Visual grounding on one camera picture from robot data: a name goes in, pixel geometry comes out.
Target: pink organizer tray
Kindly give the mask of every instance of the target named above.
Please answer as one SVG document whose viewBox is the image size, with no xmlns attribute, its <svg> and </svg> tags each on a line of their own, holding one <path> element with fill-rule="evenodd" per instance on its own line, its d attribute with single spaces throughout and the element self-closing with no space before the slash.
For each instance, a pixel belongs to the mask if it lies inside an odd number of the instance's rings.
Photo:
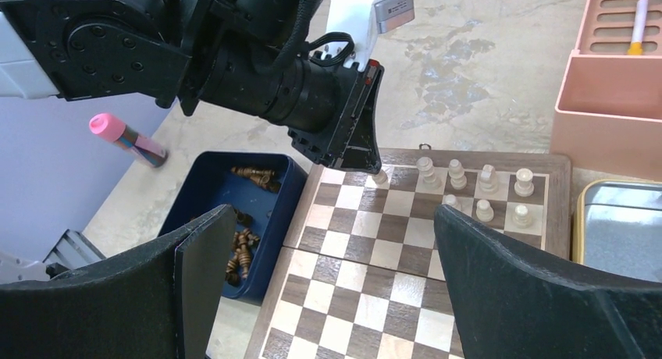
<svg viewBox="0 0 662 359">
<path fill-rule="evenodd" d="M 588 0 L 557 100 L 550 152 L 574 166 L 662 180 L 662 0 L 628 56 L 638 0 Z"/>
</svg>

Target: blue plastic bin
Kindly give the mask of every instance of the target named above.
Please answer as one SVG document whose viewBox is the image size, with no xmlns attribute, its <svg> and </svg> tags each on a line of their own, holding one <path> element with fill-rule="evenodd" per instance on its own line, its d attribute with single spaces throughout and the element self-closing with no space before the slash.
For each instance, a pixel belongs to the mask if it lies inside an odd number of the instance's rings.
<svg viewBox="0 0 662 359">
<path fill-rule="evenodd" d="M 249 179 L 235 176 L 230 172 L 234 166 L 275 170 L 282 183 L 280 192 L 270 193 Z M 261 304 L 307 176 L 286 155 L 205 152 L 191 167 L 159 236 L 221 204 L 231 204 L 249 214 L 253 217 L 251 230 L 262 239 L 258 248 L 253 250 L 253 262 L 247 279 L 242 279 L 238 287 L 226 283 L 222 295 Z M 243 228 L 237 224 L 237 230 Z"/>
</svg>

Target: marble floor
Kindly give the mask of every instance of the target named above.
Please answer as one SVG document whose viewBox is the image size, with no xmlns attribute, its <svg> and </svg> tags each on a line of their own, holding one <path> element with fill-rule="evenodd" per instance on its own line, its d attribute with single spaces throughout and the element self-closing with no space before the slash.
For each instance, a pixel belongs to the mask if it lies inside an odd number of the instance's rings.
<svg viewBox="0 0 662 359">
<path fill-rule="evenodd" d="M 323 33 L 328 3 L 310 38 Z M 415 0 L 416 20 L 383 35 L 373 55 L 386 67 L 377 107 L 379 146 L 546 152 L 584 4 Z M 290 148 L 286 129 L 212 105 L 200 105 L 190 118 L 175 108 L 155 139 L 170 150 L 166 165 L 158 171 L 131 166 L 85 230 L 107 255 L 155 237 L 203 151 L 273 151 L 311 166 Z M 573 197 L 598 176 L 575 171 Z M 222 300 L 212 357 L 243 357 L 257 313 L 257 307 Z"/>
</svg>

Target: pink cap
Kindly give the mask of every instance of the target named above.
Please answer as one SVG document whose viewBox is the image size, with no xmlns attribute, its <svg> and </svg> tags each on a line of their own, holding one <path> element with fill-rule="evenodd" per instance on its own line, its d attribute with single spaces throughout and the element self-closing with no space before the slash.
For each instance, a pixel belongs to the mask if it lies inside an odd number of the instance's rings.
<svg viewBox="0 0 662 359">
<path fill-rule="evenodd" d="M 90 120 L 90 131 L 108 142 L 119 139 L 126 129 L 126 124 L 121 119 L 110 113 L 100 113 Z"/>
</svg>

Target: chessboard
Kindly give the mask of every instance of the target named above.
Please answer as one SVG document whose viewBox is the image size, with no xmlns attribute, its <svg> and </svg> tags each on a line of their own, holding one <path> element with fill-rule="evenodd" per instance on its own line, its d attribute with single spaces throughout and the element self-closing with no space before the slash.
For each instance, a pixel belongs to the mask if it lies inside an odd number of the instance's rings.
<svg viewBox="0 0 662 359">
<path fill-rule="evenodd" d="M 440 183 L 424 181 L 416 162 L 432 159 Z M 466 186 L 451 186 L 449 163 Z M 463 357 L 433 231 L 433 212 L 453 194 L 461 211 L 562 258 L 570 254 L 571 167 L 560 155 L 382 150 L 387 180 L 315 167 L 287 234 L 246 358 Z M 485 165 L 496 191 L 479 187 Z M 515 173 L 533 172 L 533 194 L 514 192 Z M 524 205 L 532 224 L 521 228 Z"/>
</svg>

